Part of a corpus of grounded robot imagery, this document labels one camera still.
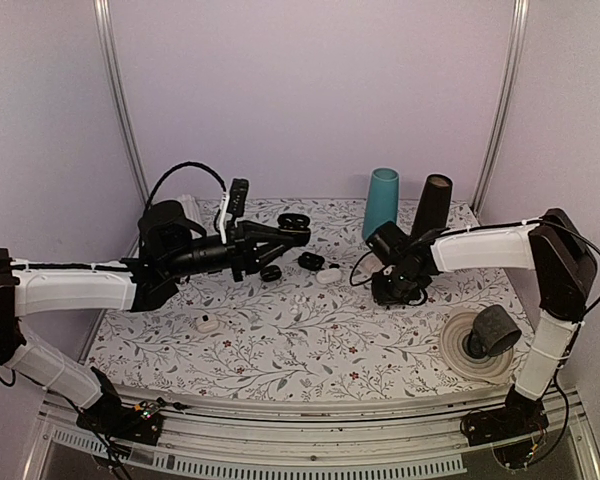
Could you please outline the small black earbud case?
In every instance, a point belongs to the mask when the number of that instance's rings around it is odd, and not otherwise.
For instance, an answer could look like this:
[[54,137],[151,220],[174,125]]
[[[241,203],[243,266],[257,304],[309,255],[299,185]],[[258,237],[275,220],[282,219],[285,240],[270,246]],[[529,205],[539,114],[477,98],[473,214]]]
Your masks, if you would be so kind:
[[277,223],[283,230],[303,231],[309,229],[310,218],[299,213],[283,213],[278,216]]

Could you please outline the black round earbud case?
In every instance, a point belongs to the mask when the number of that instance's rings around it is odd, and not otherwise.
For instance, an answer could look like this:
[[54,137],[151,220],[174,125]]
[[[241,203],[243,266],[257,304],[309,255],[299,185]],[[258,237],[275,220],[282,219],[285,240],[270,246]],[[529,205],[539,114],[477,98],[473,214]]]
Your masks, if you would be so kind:
[[282,271],[277,265],[268,265],[260,271],[260,278],[263,282],[273,282],[279,280]]

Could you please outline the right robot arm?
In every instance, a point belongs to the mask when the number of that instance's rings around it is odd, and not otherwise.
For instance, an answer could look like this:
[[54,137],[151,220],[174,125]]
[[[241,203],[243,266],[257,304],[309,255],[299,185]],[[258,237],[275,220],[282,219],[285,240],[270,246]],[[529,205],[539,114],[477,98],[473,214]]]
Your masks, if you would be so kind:
[[497,427],[517,436],[536,417],[534,404],[568,360],[588,313],[587,302],[597,263],[568,215],[544,215],[509,224],[436,228],[421,236],[406,234],[393,221],[365,240],[382,265],[371,277],[377,304],[423,302],[436,275],[471,269],[521,269],[536,275],[540,318],[522,370],[513,382],[512,401],[497,415]]

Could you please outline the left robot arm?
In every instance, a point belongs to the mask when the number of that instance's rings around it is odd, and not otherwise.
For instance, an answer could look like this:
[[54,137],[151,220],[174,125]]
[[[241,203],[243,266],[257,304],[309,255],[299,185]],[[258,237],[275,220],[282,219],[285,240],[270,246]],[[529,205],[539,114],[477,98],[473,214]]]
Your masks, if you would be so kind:
[[270,227],[252,221],[210,235],[176,200],[149,207],[138,222],[139,253],[107,263],[32,263],[0,248],[0,366],[69,399],[108,434],[128,426],[128,412],[108,378],[71,360],[20,320],[71,310],[154,311],[192,275],[230,270],[237,281],[260,272],[310,239],[310,220],[282,214]]

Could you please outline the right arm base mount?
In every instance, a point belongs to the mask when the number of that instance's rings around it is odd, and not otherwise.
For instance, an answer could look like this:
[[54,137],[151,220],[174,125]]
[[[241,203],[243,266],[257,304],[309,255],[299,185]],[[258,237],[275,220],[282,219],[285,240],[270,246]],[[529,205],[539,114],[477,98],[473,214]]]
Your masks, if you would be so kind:
[[548,426],[542,400],[531,400],[511,387],[503,406],[463,416],[460,432],[470,446],[478,446],[540,432]]

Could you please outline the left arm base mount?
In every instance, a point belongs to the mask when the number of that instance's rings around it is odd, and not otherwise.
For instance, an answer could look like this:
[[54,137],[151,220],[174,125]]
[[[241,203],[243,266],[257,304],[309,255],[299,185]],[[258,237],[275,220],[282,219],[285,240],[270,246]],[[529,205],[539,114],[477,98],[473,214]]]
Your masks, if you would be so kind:
[[144,408],[127,407],[106,375],[95,367],[92,373],[99,382],[100,396],[88,408],[79,408],[76,425],[83,429],[149,446],[156,446],[164,418],[160,413],[145,414]]

